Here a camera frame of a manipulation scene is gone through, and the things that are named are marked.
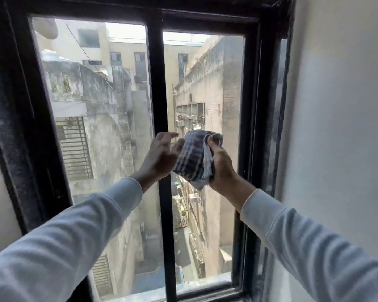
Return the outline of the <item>person's right hand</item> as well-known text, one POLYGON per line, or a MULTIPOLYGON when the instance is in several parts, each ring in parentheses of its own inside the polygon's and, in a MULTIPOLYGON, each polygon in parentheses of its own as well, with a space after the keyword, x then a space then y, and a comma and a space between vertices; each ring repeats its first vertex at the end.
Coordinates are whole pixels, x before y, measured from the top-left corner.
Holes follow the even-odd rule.
POLYGON ((223 152, 213 154, 212 175, 209 178, 209 186, 224 197, 230 197, 237 190, 239 175, 232 166, 232 160, 228 153, 223 152))

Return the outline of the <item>person's left hand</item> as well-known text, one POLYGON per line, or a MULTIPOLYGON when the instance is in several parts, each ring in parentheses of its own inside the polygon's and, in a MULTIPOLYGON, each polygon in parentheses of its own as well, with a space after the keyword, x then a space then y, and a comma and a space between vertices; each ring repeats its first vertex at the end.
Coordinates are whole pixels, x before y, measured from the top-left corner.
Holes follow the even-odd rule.
POLYGON ((177 132, 159 132, 151 142, 139 171, 134 174, 143 190, 147 190, 172 172, 175 165, 168 163, 168 152, 172 148, 172 139, 178 136, 177 132))

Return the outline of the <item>blue checked cleaning cloth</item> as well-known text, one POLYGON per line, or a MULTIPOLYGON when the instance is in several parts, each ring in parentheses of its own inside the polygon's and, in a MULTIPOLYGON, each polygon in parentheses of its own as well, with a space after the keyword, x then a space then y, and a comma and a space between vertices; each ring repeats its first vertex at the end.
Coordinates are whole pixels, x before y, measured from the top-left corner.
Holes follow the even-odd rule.
POLYGON ((212 137, 222 147, 223 135, 213 131, 192 130, 184 136, 184 146, 174 166, 173 172, 183 177, 195 189, 201 191, 213 177, 213 152, 208 145, 212 137))

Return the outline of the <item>person's left forearm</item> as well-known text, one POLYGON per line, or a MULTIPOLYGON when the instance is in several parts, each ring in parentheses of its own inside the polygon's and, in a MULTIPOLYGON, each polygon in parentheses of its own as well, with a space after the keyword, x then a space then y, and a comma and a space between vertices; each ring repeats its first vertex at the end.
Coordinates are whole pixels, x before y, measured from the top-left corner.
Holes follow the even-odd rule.
POLYGON ((137 172, 0 252, 0 302, 66 302, 154 183, 137 172))

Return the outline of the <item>person's right forearm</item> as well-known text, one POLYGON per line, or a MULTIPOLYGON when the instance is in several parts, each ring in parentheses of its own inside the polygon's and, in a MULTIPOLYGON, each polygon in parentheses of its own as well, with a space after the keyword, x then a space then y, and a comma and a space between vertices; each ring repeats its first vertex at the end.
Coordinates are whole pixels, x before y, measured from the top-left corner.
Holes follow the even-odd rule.
POLYGON ((378 259, 236 173, 215 175, 212 188, 316 302, 378 302, 378 259))

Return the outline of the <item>grey weathered concrete building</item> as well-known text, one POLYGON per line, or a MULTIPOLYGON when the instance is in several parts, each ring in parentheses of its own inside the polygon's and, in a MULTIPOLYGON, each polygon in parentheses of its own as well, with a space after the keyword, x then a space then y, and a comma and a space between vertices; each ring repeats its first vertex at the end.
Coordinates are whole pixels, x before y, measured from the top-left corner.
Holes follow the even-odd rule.
MULTIPOLYGON (((107 77, 79 62, 41 52, 57 139, 73 204, 136 172, 153 139, 150 99, 132 74, 107 77)), ((158 186, 142 198, 92 268, 100 301, 135 292, 138 274, 162 264, 158 186)))

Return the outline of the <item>wide window glass pane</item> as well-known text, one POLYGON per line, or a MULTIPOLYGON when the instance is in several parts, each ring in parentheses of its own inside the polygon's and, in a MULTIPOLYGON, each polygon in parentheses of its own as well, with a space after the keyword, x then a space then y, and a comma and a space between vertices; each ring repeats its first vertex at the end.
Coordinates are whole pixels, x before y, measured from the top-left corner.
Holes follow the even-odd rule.
MULTIPOLYGON (((138 171, 153 139, 144 76, 111 53, 105 23, 31 18, 74 204, 138 171)), ((91 269, 94 300, 153 290, 163 268, 158 184, 150 187, 91 269)))

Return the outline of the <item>beige building with windows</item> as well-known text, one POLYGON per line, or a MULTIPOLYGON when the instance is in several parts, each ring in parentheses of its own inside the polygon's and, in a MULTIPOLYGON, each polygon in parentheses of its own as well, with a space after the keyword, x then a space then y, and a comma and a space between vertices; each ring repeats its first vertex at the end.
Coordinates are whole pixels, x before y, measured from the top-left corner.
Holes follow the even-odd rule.
MULTIPOLYGON (((57 37, 48 39, 35 31, 39 50, 79 62, 113 82, 111 66, 121 65, 148 83, 147 33, 144 25, 34 18, 54 22, 57 37)), ((167 94, 183 80, 186 66, 209 35, 163 32, 167 94)))

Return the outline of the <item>black window frame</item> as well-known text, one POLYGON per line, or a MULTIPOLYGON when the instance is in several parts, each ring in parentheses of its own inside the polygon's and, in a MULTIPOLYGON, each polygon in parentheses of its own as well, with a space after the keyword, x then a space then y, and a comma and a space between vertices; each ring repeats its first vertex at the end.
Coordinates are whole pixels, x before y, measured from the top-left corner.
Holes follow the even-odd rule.
POLYGON ((32 16, 143 22, 150 30, 151 95, 166 96, 161 31, 245 35, 238 171, 267 177, 280 39, 292 35, 296 0, 0 0, 0 168, 21 233, 71 205, 55 144, 49 94, 33 45, 32 16))

